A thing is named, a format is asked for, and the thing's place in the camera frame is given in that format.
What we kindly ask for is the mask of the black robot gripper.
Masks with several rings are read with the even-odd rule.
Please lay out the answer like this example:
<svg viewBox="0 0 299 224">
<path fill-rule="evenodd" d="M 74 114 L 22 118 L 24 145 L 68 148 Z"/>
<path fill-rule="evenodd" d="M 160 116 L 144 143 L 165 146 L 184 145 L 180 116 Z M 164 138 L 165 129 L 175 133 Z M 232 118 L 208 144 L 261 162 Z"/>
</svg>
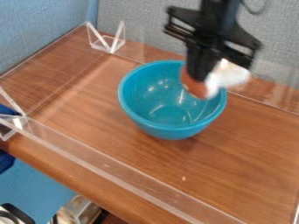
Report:
<svg viewBox="0 0 299 224">
<path fill-rule="evenodd" d="M 187 73 L 196 81 L 207 79 L 221 59 L 245 69 L 252 65 L 261 43 L 239 24 L 240 3 L 240 0 L 200 0 L 197 10 L 167 7 L 164 32 L 187 46 Z"/>
</svg>

